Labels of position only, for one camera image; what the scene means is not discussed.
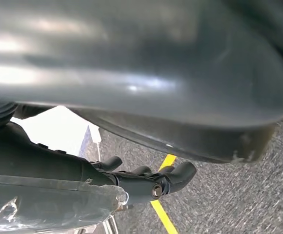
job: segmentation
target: asphalt pavement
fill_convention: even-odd
[[[157,170],[166,154],[100,130],[101,159],[120,156],[119,170],[147,165]],[[89,138],[85,154],[97,160]],[[177,158],[176,164],[182,162]],[[185,189],[160,199],[179,233],[283,234],[283,124],[257,164],[194,162],[198,172]],[[120,234],[167,233],[150,203],[115,216]]]

